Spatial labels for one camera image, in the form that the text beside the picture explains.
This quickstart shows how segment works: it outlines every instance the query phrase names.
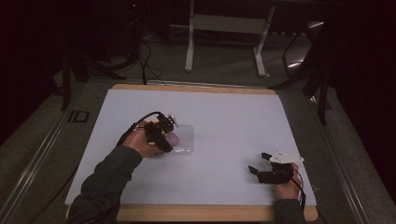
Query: table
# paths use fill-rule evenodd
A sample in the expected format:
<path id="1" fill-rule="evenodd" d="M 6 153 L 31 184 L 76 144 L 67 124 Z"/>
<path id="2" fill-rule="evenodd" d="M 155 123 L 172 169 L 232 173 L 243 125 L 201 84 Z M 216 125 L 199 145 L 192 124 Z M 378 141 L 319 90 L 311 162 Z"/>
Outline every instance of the table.
<path id="1" fill-rule="evenodd" d="M 259 34 L 261 36 L 260 42 L 254 48 L 254 57 L 257 66 L 259 77 L 268 77 L 262 63 L 262 47 L 267 37 L 268 29 L 271 24 L 271 19 L 274 15 L 275 6 L 270 7 L 270 11 L 266 19 L 252 19 L 252 18 L 234 18 L 212 15 L 194 14 L 194 0 L 190 3 L 190 24 L 189 24 L 189 45 L 187 48 L 185 71 L 192 71 L 192 61 L 194 53 L 193 34 L 194 29 L 211 30 L 211 31 L 225 31 L 225 32 L 239 32 L 247 34 Z"/>
<path id="2" fill-rule="evenodd" d="M 273 91 L 268 90 L 230 88 L 116 85 L 113 89 L 275 95 Z M 134 173 L 134 178 L 140 179 L 141 176 Z M 307 206 L 304 214 L 307 220 L 315 220 L 318 217 L 314 205 Z M 262 205 L 134 204 L 122 205 L 119 212 L 120 221 L 265 221 L 273 218 L 272 206 Z"/>

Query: clear plastic container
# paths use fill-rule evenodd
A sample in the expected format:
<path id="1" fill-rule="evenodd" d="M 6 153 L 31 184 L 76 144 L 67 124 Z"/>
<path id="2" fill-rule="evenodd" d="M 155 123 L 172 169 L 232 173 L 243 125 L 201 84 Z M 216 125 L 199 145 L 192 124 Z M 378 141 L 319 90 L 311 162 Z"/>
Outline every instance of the clear plastic container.
<path id="1" fill-rule="evenodd" d="M 173 150 L 170 151 L 169 154 L 178 156 L 191 155 L 193 152 L 193 128 L 190 125 L 179 124 L 178 128 L 175 127 L 172 133 L 177 136 L 179 142 L 173 147 Z"/>

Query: right hand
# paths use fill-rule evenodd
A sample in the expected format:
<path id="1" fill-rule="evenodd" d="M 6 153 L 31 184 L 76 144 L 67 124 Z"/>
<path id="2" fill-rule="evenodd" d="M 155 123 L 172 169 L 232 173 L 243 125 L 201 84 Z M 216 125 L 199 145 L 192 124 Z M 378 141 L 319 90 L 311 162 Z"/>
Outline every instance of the right hand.
<path id="1" fill-rule="evenodd" d="M 148 123 L 143 120 L 141 123 L 139 123 L 138 127 L 144 127 L 146 124 Z M 163 153 L 163 151 L 161 151 L 155 145 L 150 145 L 148 143 L 146 131 L 143 128 L 131 132 L 121 145 L 133 148 L 138 153 L 140 153 L 142 158 L 145 158 L 150 154 Z"/>
<path id="2" fill-rule="evenodd" d="M 293 179 L 301 186 L 301 180 L 298 178 L 298 166 L 294 163 L 291 164 L 293 168 Z M 296 186 L 293 181 L 289 181 L 285 184 L 275 185 L 275 195 L 279 200 L 282 199 L 298 199 L 300 189 Z"/>

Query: black cable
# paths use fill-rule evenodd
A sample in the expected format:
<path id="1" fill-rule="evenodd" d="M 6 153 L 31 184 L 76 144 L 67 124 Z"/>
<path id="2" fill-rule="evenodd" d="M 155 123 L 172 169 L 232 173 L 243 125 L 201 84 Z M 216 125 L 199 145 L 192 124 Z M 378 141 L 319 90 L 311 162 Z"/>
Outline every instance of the black cable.
<path id="1" fill-rule="evenodd" d="M 301 204 L 301 208 L 304 211 L 305 210 L 305 200 L 306 200 L 306 195 L 305 192 L 303 190 L 303 178 L 301 177 L 300 173 L 297 170 L 293 171 L 297 172 L 298 176 L 301 179 L 301 185 L 299 183 L 297 183 L 297 181 L 292 177 L 290 180 L 297 186 L 297 188 L 301 191 L 301 197 L 300 197 L 300 204 Z M 289 176 L 286 172 L 280 170 L 280 172 L 282 172 L 284 175 Z"/>
<path id="2" fill-rule="evenodd" d="M 73 173 L 67 178 L 67 180 L 64 182 L 62 187 L 58 190 L 58 192 L 47 202 L 47 204 L 28 222 L 28 224 L 32 224 L 35 222 L 35 220 L 40 217 L 46 209 L 55 201 L 55 199 L 61 194 L 61 192 L 64 190 L 64 188 L 67 186 L 67 184 L 70 182 L 70 180 L 73 178 L 74 174 L 76 173 L 77 168 L 73 171 Z"/>
<path id="3" fill-rule="evenodd" d="M 319 217 L 322 219 L 322 221 L 323 221 L 325 224 L 329 224 L 329 222 L 327 222 L 326 218 L 324 218 L 323 214 L 319 211 L 318 207 L 317 207 L 317 211 L 318 211 L 318 215 L 319 215 Z"/>
<path id="4" fill-rule="evenodd" d="M 117 143 L 117 146 L 120 146 L 120 145 L 125 141 L 126 137 L 128 137 L 128 135 L 136 129 L 137 125 L 138 125 L 140 122 L 142 122 L 142 121 L 145 120 L 146 118 L 151 117 L 151 116 L 156 115 L 156 114 L 160 115 L 161 112 L 159 112 L 159 111 L 151 112 L 151 113 L 147 114 L 145 117 L 143 117 L 143 118 L 141 118 L 140 120 L 138 120 L 137 122 L 133 123 L 133 124 L 131 125 L 131 127 L 130 127 L 125 133 L 122 134 L 122 136 L 121 136 L 119 142 Z"/>

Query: gray floor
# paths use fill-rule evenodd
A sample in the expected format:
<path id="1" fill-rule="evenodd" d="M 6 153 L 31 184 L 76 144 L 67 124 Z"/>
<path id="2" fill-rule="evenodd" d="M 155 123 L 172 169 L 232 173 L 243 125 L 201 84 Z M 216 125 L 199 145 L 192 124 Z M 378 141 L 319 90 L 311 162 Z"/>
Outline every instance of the gray floor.
<path id="1" fill-rule="evenodd" d="M 250 41 L 209 41 L 205 34 L 195 45 L 193 71 L 184 72 L 186 35 L 173 36 L 171 43 L 158 41 L 150 36 L 146 42 L 151 53 L 148 65 L 167 84 L 226 85 L 265 88 L 288 78 L 280 59 L 282 50 L 290 39 L 283 35 L 268 37 L 264 64 L 268 78 L 257 76 Z M 309 41 L 299 37 L 290 50 L 289 61 L 300 61 Z M 141 55 L 147 57 L 149 49 L 141 47 Z M 120 70 L 124 82 L 139 83 L 141 67 L 136 64 L 128 70 Z M 155 77 L 147 69 L 148 77 Z M 21 202 L 15 204 L 15 213 L 9 223 L 28 223 L 50 198 L 61 188 L 67 177 L 78 166 L 90 137 L 106 90 L 117 81 L 100 74 L 92 74 L 89 83 L 73 84 L 76 96 L 68 110 L 61 112 L 62 99 L 51 96 L 0 148 L 0 203 L 5 204 L 20 175 L 35 153 L 46 149 L 48 154 L 35 179 L 29 180 Z M 152 84 L 162 84 L 159 80 Z M 327 126 L 322 126 L 315 115 L 315 104 L 301 94 L 304 82 L 290 86 L 278 94 L 284 103 L 297 146 L 310 160 L 305 166 L 313 176 L 318 208 L 329 223 L 396 223 L 396 208 L 377 176 L 364 147 L 340 106 L 336 92 L 330 89 Z M 310 114 L 299 111 L 310 109 Z M 68 122 L 72 110 L 89 111 L 87 123 Z M 63 223 L 65 221 L 64 198 L 66 187 L 35 223 Z M 320 218 L 313 223 L 324 223 Z"/>

